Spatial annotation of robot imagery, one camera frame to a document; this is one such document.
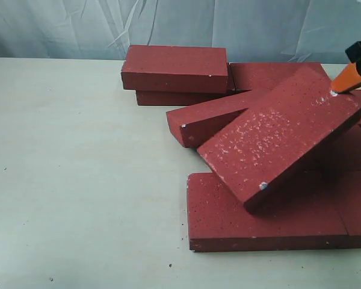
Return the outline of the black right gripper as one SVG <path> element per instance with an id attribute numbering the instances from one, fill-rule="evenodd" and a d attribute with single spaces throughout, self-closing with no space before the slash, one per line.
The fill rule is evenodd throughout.
<path id="1" fill-rule="evenodd" d="M 361 41 L 353 43 L 345 53 L 350 63 L 331 81 L 331 90 L 337 94 L 361 88 Z"/>

